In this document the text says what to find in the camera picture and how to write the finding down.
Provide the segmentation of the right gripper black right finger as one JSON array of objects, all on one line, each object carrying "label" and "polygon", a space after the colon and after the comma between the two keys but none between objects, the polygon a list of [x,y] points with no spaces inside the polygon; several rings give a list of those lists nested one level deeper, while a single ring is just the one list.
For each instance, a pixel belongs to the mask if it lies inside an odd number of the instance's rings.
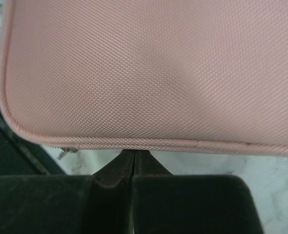
[{"label": "right gripper black right finger", "polygon": [[137,234],[261,234],[246,183],[234,175],[173,175],[149,151],[135,154]]}]

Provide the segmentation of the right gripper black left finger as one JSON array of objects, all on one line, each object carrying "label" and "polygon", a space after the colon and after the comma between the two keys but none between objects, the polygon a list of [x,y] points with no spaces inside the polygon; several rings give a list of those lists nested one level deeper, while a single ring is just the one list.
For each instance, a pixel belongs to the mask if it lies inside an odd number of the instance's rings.
[{"label": "right gripper black left finger", "polygon": [[0,176],[0,234],[131,234],[135,151],[93,175]]}]

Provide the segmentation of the pink medicine kit case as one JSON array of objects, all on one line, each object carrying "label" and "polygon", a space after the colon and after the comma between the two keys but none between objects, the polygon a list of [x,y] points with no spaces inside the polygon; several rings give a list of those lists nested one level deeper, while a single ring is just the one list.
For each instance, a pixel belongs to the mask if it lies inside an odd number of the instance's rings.
[{"label": "pink medicine kit case", "polygon": [[288,0],[6,0],[0,110],[75,149],[288,156]]}]

